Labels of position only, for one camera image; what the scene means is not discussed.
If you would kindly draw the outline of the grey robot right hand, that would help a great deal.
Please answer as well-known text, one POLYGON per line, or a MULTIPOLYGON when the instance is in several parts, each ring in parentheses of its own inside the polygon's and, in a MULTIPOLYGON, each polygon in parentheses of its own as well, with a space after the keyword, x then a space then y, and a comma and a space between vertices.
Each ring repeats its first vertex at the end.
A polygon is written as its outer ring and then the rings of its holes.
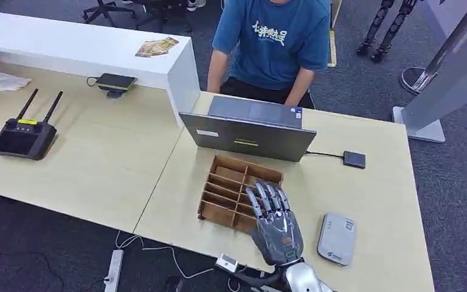
POLYGON ((256 179, 244 189, 255 215, 252 239, 269 266, 289 266, 302 261, 303 237, 282 188, 256 179))

